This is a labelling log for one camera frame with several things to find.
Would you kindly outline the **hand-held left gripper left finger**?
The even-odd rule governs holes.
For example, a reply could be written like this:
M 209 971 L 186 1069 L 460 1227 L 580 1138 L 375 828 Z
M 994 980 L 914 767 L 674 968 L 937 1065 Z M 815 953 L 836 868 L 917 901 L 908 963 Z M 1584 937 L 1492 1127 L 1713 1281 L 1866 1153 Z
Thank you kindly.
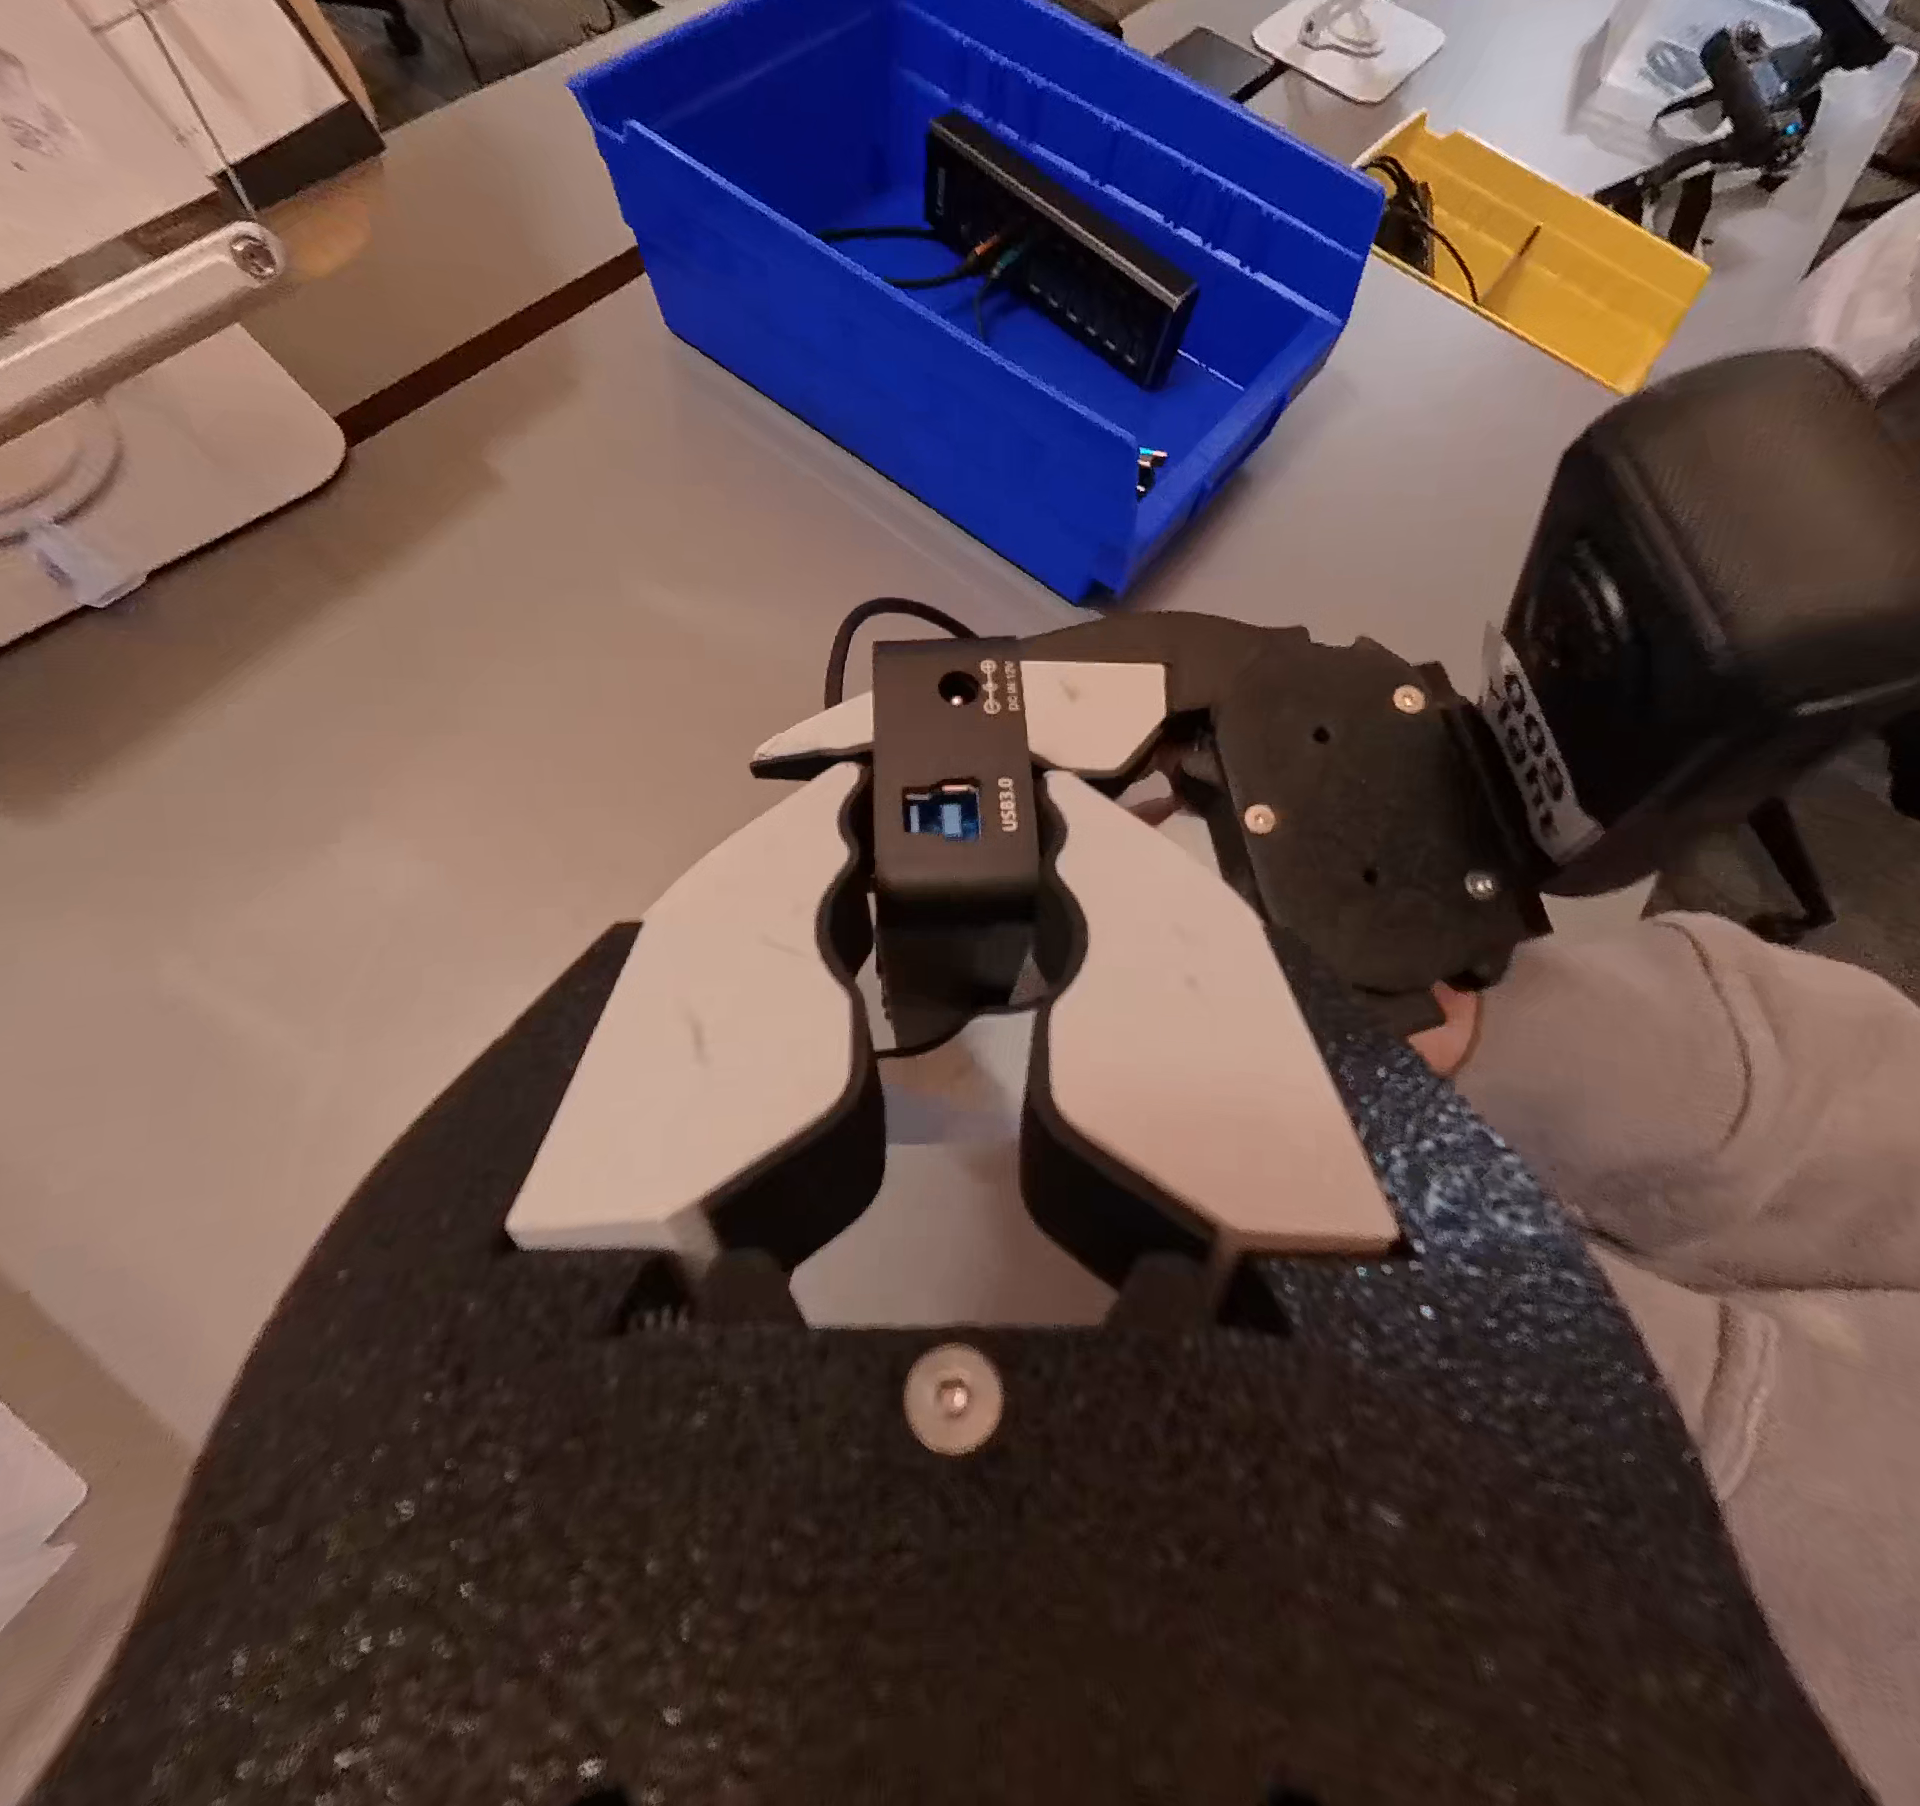
M 799 788 L 641 920 L 511 1208 L 519 1250 L 803 1264 L 876 1199 L 866 953 L 832 941 L 845 904 L 866 917 L 863 789 Z

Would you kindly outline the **blue plastic bin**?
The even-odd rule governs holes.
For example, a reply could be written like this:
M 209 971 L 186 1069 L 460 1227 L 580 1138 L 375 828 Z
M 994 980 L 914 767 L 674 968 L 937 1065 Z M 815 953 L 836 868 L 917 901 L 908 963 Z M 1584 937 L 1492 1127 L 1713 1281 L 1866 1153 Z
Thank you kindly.
M 1329 360 L 1380 183 L 1048 0 L 727 0 L 574 81 L 674 338 L 1049 591 L 1121 595 Z M 964 110 L 1200 282 L 1136 388 L 924 226 Z M 1170 451 L 1136 497 L 1136 451 Z

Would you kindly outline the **long black usb hub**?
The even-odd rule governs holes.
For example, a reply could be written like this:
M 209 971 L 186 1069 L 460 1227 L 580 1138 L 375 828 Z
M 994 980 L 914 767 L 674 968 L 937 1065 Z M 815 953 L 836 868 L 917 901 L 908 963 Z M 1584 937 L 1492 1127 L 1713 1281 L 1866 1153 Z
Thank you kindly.
M 1200 282 L 964 110 L 924 132 L 924 226 L 1136 388 L 1166 385 Z

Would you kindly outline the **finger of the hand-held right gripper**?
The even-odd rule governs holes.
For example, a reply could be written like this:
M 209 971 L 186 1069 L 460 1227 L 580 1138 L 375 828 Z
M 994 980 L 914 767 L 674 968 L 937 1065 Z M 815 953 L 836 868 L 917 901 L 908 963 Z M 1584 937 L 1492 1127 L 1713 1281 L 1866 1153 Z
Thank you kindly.
M 1006 744 L 1082 779 L 1118 779 L 1158 744 L 1166 668 L 1087 658 L 982 658 L 934 668 L 893 658 L 876 688 L 790 725 L 753 753 L 753 776 L 805 780 L 884 738 L 929 738 L 937 779 L 961 779 L 967 749 Z

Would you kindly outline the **small black usb hub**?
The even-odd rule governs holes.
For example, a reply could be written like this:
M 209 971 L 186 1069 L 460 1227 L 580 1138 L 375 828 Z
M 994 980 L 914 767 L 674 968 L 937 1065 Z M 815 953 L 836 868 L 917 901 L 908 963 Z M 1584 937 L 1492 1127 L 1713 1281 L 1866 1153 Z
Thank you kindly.
M 1039 925 L 1036 762 L 1010 640 L 879 640 L 872 847 L 884 1004 L 929 1048 L 1010 1004 Z

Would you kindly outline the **white flat stand base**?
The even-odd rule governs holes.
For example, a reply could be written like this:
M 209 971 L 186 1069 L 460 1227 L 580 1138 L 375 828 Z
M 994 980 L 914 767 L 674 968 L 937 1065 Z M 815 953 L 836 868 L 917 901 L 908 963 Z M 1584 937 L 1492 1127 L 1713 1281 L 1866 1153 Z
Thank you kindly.
M 1385 104 L 1446 46 L 1394 0 L 1292 0 L 1252 31 L 1261 53 L 1355 104 Z

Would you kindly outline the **clear plastic bin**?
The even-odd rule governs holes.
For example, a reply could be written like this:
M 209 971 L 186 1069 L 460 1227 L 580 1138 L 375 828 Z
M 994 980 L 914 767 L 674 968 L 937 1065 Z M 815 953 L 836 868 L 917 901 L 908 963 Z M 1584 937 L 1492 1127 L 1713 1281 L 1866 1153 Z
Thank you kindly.
M 1862 0 L 1893 40 L 1896 0 Z M 1790 0 L 1619 0 L 1599 35 L 1599 60 L 1577 81 L 1577 127 L 1632 166 L 1653 166 L 1678 145 L 1716 136 L 1716 107 L 1659 119 L 1674 101 L 1707 90 L 1707 40 L 1757 22 L 1768 46 L 1805 40 L 1814 22 Z

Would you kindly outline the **person's right hand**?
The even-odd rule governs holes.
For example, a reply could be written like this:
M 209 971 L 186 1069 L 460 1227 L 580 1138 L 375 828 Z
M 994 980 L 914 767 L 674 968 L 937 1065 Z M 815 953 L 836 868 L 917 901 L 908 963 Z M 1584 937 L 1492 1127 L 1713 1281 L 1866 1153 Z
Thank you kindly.
M 1437 1013 L 1435 1026 L 1409 1035 L 1409 1045 L 1428 1065 L 1441 1078 L 1456 1078 L 1479 1044 L 1485 989 L 1435 983 L 1431 1007 Z

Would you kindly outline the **black flat device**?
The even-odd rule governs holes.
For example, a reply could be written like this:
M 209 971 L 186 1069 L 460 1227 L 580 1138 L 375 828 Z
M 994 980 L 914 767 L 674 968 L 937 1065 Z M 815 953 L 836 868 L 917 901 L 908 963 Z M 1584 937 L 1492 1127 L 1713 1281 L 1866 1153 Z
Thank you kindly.
M 1250 104 L 1283 74 L 1283 62 L 1273 53 L 1228 40 L 1215 28 L 1189 28 L 1163 46 L 1155 60 L 1236 104 Z

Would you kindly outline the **white paper sheet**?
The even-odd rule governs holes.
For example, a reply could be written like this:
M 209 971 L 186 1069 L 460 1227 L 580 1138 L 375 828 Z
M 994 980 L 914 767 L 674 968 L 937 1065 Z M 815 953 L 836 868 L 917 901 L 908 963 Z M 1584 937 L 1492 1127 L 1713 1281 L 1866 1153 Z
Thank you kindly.
M 83 1501 L 83 1479 L 3 1403 L 3 1630 L 73 1558 L 59 1528 Z

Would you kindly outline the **yellow plastic bin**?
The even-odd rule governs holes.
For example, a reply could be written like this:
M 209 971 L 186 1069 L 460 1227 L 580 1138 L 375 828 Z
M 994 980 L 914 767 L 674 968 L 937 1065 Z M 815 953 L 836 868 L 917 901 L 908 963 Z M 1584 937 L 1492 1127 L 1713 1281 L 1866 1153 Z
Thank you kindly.
M 1666 354 L 1710 266 L 1558 186 L 1471 132 L 1414 113 L 1359 157 L 1388 209 L 1374 250 L 1502 335 L 1638 393 Z

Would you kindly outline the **person's right forearm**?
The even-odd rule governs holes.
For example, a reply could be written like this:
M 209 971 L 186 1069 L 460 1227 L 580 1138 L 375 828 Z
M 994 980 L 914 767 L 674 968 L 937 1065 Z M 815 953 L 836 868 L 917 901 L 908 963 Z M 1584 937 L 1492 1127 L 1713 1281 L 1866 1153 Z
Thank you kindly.
M 1534 940 L 1452 1078 L 1577 1221 L 1792 1670 L 1918 1799 L 1918 1004 L 1662 911 Z

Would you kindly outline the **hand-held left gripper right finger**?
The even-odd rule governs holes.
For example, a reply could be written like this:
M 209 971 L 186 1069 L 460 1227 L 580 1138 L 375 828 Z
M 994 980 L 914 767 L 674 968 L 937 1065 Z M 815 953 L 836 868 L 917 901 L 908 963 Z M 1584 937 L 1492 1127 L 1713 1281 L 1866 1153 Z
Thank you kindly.
M 1043 794 L 1069 968 L 1036 1019 L 1033 1138 L 1212 1264 L 1394 1253 L 1403 1221 L 1261 916 L 1078 776 L 1043 773 Z

